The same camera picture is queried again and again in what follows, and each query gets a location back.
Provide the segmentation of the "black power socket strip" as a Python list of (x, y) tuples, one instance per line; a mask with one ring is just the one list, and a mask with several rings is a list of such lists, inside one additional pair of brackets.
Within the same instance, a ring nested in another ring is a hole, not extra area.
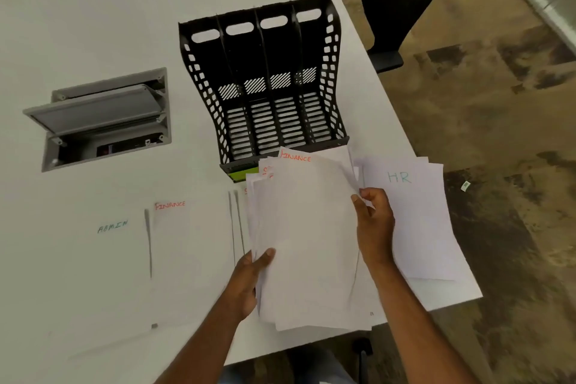
[(131, 139), (108, 142), (97, 147), (96, 156), (108, 156), (122, 152), (133, 151), (139, 148), (149, 147), (156, 144), (163, 144), (165, 137), (163, 133), (150, 133)]

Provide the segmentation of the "white paper sheet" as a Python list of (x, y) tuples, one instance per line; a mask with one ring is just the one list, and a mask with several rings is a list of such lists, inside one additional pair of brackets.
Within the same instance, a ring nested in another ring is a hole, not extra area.
[(227, 202), (232, 224), (234, 264), (237, 264), (241, 257), (252, 249), (248, 225), (247, 187), (244, 182), (237, 184), (233, 190), (228, 191)]

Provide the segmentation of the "person's right hand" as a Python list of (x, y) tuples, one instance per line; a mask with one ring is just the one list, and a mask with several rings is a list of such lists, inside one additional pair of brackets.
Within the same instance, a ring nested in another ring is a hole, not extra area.
[(395, 217), (385, 190), (367, 187), (359, 190), (359, 196), (371, 207), (370, 220), (357, 220), (358, 246), (371, 273), (391, 266), (393, 257), (393, 232)]

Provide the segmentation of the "pile of teal lettered sheets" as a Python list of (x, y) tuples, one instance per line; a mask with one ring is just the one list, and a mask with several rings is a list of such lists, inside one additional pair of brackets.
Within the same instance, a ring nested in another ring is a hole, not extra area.
[(407, 278), (461, 281), (468, 270), (455, 238), (443, 165), (427, 157), (358, 160), (364, 186), (385, 190), (395, 218), (393, 256)]

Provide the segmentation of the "white sheet with blue lettering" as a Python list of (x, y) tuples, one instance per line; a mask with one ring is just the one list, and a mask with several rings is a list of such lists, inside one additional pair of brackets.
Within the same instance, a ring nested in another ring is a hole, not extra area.
[(99, 220), (76, 245), (66, 330), (73, 356), (144, 335), (152, 328), (150, 241), (142, 208)]

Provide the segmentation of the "stack of white paper sheets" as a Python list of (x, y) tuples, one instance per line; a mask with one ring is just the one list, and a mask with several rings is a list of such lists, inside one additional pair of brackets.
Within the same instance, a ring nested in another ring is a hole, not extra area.
[[(328, 157), (331, 154), (338, 153), (336, 148), (329, 148), (313, 154)], [(278, 156), (267, 157), (261, 160), (262, 171), (259, 174), (247, 175), (248, 225), (254, 259), (262, 255), (268, 248), (275, 249), (275, 239), (270, 238), (267, 233), (267, 225), (270, 223), (268, 218), (275, 209), (268, 208), (271, 198), (267, 196), (266, 182), (273, 176), (273, 166), (277, 161)], [(355, 283), (349, 299), (349, 307), (345, 309), (331, 309), (318, 305), (311, 307), (275, 307), (274, 301), (263, 295), (270, 266), (260, 275), (256, 286), (257, 313), (261, 321), (274, 324), (278, 331), (306, 326), (345, 330), (371, 329), (371, 311), (366, 304), (366, 300), (362, 298), (364, 278), (362, 273), (358, 274), (358, 271), (362, 271), (359, 253)]]

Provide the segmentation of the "black chair base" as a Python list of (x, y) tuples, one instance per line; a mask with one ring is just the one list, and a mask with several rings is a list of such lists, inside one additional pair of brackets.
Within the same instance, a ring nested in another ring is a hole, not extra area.
[(360, 337), (352, 342), (352, 350), (358, 360), (358, 384), (369, 384), (368, 357), (373, 355), (373, 347), (368, 337)]

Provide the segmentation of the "person's left hand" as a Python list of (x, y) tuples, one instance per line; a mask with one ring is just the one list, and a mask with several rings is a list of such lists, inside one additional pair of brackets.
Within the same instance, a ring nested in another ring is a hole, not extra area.
[(251, 251), (241, 257), (222, 294), (237, 322), (244, 320), (255, 309), (257, 305), (256, 285), (260, 275), (267, 269), (263, 272), (254, 272), (253, 261)]

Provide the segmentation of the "person's right forearm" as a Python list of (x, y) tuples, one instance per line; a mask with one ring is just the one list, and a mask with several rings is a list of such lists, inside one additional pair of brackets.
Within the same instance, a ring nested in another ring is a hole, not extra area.
[(408, 384), (481, 384), (392, 261), (368, 265)]

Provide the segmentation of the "person's left forearm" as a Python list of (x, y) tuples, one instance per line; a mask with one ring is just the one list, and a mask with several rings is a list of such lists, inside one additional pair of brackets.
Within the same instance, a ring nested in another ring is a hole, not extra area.
[(154, 384), (217, 384), (239, 324), (241, 308), (220, 298)]

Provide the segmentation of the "black plastic file organizer rack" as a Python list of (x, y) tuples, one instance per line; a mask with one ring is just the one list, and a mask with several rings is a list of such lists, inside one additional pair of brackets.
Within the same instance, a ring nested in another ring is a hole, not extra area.
[(220, 169), (244, 182), (281, 147), (349, 142), (336, 101), (341, 23), (332, 0), (293, 0), (178, 24), (180, 52), (217, 134)]

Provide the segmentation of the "white sheet with red lettering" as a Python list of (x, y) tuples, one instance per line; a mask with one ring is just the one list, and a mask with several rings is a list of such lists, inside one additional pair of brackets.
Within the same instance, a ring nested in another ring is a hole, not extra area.
[(235, 265), (227, 196), (159, 200), (149, 216), (153, 320), (159, 328), (199, 323)]
[(350, 197), (358, 183), (347, 148), (336, 150), (325, 157), (282, 148), (265, 183), (277, 253), (263, 295), (275, 307), (349, 307), (359, 253)]

